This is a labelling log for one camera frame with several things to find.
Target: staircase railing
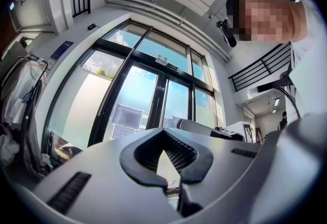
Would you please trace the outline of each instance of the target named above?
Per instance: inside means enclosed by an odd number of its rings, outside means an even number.
[[[278,44],[260,59],[230,76],[229,79],[237,92],[271,75],[289,63],[290,60],[291,43]]]

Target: blue sign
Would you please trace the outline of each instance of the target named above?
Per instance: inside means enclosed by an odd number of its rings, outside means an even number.
[[[65,41],[55,52],[51,55],[50,58],[58,60],[61,55],[74,43],[71,41]]]

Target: window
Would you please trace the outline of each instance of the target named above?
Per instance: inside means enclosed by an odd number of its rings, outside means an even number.
[[[188,118],[188,94],[189,90],[187,87],[169,81],[165,112],[162,120],[164,128],[175,128],[180,119]]]
[[[184,72],[189,72],[186,48],[158,33],[151,32],[147,39],[141,43],[138,50],[155,58],[158,55],[166,57],[168,63]]]
[[[104,141],[145,130],[157,75],[132,66],[113,106]]]
[[[143,27],[128,25],[107,37],[106,40],[132,48],[145,32],[146,29]]]
[[[195,89],[195,103],[195,121],[204,126],[215,128],[212,97],[199,89]]]
[[[120,58],[94,51],[74,70],[60,93],[49,124],[57,154],[71,157],[87,148],[101,101],[122,63]]]
[[[192,55],[192,66],[193,66],[194,77],[202,80],[203,82],[207,82],[207,79],[204,75],[204,68],[203,68],[201,57],[198,54],[194,53],[193,51],[191,51],[191,55]]]

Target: black window frame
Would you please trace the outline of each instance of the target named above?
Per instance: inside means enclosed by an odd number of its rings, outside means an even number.
[[[116,31],[121,30],[128,26],[129,24],[138,25],[143,28],[146,28],[146,32],[141,36],[141,38],[138,40],[138,42],[134,45],[133,48],[108,41],[107,39],[113,35]],[[179,43],[183,47],[185,47],[186,50],[186,56],[188,60],[188,66],[189,69],[191,69],[191,74],[184,72],[182,70],[179,71],[173,71],[169,69],[168,67],[161,65],[157,62],[155,62],[155,57],[152,57],[146,53],[140,52],[137,50],[139,45],[143,42],[144,39],[148,37],[151,31],[155,31],[156,33],[165,36],[168,39],[173,40],[174,42]],[[189,89],[188,94],[188,119],[196,121],[196,99],[195,99],[195,88],[198,88],[204,92],[206,92],[208,95],[212,97],[212,109],[215,117],[214,124],[217,126],[218,120],[217,120],[217,112],[215,110],[215,96],[214,96],[214,88],[211,85],[211,79],[208,80],[207,84],[203,82],[200,79],[197,79],[193,76],[193,65],[192,65],[192,55],[191,51],[195,54],[201,56],[202,59],[202,65],[204,68],[204,72],[206,73],[206,76],[210,76],[206,61],[204,56],[197,53],[195,50],[191,49],[191,47],[172,36],[165,34],[164,32],[157,30],[153,28],[152,26],[144,25],[142,23],[132,21],[131,19],[128,19],[121,24],[117,25],[115,28],[110,30],[108,33],[106,33],[104,36],[99,38],[78,60],[77,62],[71,67],[69,72],[66,74],[64,79],[62,80],[61,84],[59,85],[58,90],[55,93],[55,96],[51,102],[50,108],[48,110],[48,114],[46,117],[44,129],[43,129],[43,136],[42,136],[42,143],[41,143],[41,151],[43,153],[50,154],[51,153],[51,136],[50,136],[50,119],[54,110],[54,107],[56,105],[56,102],[65,87],[66,83],[68,82],[69,78],[75,71],[75,69],[83,64],[94,51],[100,51],[103,53],[107,53],[112,56],[119,57],[123,59],[123,63],[121,64],[120,68],[118,69],[115,77],[113,78],[110,86],[108,87],[106,94],[104,98],[102,99],[101,105],[99,107],[99,110],[97,112],[97,115],[95,117],[91,133],[88,140],[88,147],[91,145],[94,145],[96,143],[100,143],[103,141],[105,130],[107,127],[107,123],[109,122],[109,117],[112,112],[113,106],[115,104],[115,101],[118,97],[118,94],[120,93],[120,90],[125,82],[126,76],[128,75],[128,72],[130,68],[135,65],[138,67],[141,67],[142,69],[146,69],[148,71],[151,71],[158,75],[158,79],[156,82],[155,87],[155,93],[153,96],[153,100],[157,101],[156,107],[155,105],[152,105],[150,112],[149,112],[149,119],[147,123],[147,128],[153,128],[158,127],[161,121],[161,115],[164,108],[164,100],[167,96],[165,96],[166,86],[168,86],[168,81],[174,81],[176,83],[179,83],[181,85],[186,86]]]

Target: tree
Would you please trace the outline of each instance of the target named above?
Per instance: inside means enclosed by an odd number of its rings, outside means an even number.
[[[97,74],[98,74],[98,75],[101,75],[101,76],[105,76],[105,77],[107,77],[107,78],[109,78],[109,79],[113,79],[113,78],[114,78],[114,74],[108,74],[107,71],[106,71],[105,69],[99,69],[99,70],[97,71]]]

